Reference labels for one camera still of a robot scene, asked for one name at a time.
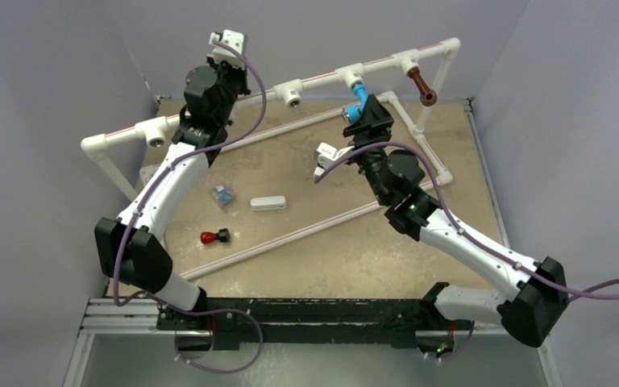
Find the blue faucet with chrome knob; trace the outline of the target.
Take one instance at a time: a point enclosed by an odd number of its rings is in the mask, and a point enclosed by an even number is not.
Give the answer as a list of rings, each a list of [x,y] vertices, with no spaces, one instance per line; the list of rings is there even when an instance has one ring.
[[[368,100],[368,94],[364,85],[361,82],[356,82],[352,87],[351,91],[358,98],[359,102],[345,106],[342,111],[342,118],[345,123],[352,124],[356,123],[363,110],[366,101]]]

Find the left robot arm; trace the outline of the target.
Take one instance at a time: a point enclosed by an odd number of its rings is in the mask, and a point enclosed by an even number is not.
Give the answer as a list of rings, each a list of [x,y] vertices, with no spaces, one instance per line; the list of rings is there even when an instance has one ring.
[[[179,125],[158,171],[125,210],[94,228],[102,272],[175,306],[177,320],[190,330],[207,322],[206,293],[177,273],[161,240],[191,186],[218,156],[238,97],[249,92],[246,70],[226,60],[192,69]]]

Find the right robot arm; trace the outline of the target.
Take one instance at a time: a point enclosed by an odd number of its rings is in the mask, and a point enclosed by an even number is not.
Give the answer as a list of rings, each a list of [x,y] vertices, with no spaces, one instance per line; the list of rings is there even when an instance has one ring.
[[[357,164],[377,202],[397,232],[445,252],[481,275],[493,289],[468,289],[438,282],[423,298],[422,321],[439,328],[449,320],[474,320],[502,326],[513,338],[539,347],[565,309],[568,296],[543,279],[565,286],[564,267],[555,259],[537,260],[498,244],[461,222],[442,200],[419,186],[425,173],[412,149],[385,152],[393,117],[372,94],[362,106],[343,110],[354,152],[348,163]]]

